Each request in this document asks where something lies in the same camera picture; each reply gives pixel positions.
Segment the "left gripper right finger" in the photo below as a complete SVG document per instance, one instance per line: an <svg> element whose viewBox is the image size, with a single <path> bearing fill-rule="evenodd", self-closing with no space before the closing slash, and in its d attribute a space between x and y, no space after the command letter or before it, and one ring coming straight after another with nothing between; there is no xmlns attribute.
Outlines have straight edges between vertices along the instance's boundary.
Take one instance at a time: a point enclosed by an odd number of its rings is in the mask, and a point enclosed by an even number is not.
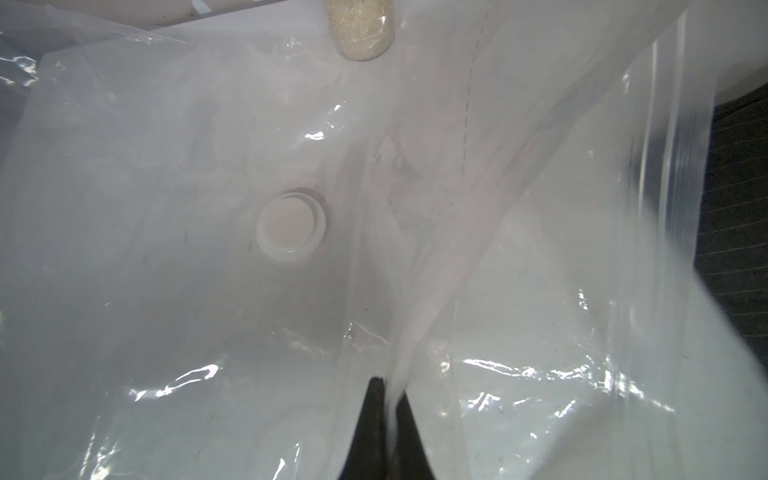
<svg viewBox="0 0 768 480"><path fill-rule="evenodd" d="M404 393L395 409L394 452L390 456L389 478L394 480L435 480L418 427Z"/></svg>

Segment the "dark grey pinstripe shirt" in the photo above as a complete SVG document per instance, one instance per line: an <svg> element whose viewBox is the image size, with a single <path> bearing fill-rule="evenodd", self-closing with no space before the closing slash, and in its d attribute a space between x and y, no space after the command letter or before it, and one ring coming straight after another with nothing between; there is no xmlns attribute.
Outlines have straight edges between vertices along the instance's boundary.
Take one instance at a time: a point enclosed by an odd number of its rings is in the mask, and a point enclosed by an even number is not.
<svg viewBox="0 0 768 480"><path fill-rule="evenodd" d="M714 110L694 266L766 367L766 85Z"/></svg>

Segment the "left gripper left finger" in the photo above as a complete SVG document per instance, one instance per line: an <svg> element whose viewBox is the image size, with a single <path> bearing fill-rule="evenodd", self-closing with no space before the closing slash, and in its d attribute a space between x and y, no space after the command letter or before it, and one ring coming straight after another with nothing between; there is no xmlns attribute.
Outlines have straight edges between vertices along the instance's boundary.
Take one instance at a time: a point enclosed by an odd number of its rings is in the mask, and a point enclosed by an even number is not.
<svg viewBox="0 0 768 480"><path fill-rule="evenodd" d="M339 480L384 480L387 478L385 383L369 380L350 448Z"/></svg>

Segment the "clear plastic vacuum bag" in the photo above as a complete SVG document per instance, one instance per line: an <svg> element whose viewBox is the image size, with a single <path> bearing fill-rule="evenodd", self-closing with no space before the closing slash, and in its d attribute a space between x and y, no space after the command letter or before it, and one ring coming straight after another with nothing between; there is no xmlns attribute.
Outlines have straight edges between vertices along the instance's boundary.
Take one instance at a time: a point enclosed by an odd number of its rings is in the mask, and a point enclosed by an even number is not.
<svg viewBox="0 0 768 480"><path fill-rule="evenodd" d="M440 479L763 479L767 380L694 269L757 1L320 1L141 30L1 5L1 475L334 479L368 380ZM307 259L256 240L290 191Z"/></svg>

